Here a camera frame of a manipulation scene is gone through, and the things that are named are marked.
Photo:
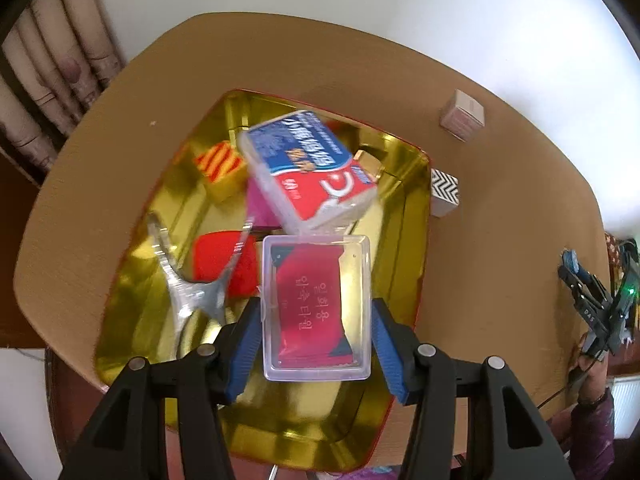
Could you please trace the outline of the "person right hand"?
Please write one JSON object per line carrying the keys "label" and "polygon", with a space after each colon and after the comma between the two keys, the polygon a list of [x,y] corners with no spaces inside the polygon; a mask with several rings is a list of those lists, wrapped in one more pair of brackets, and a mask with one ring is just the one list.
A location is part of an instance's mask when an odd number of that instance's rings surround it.
{"label": "person right hand", "polygon": [[578,389],[578,402],[580,404],[596,404],[606,393],[606,381],[608,380],[608,356],[607,351],[603,353],[602,359],[591,359],[582,352],[582,346],[588,337],[587,333],[582,335],[577,345],[574,365],[585,374],[584,381]]}

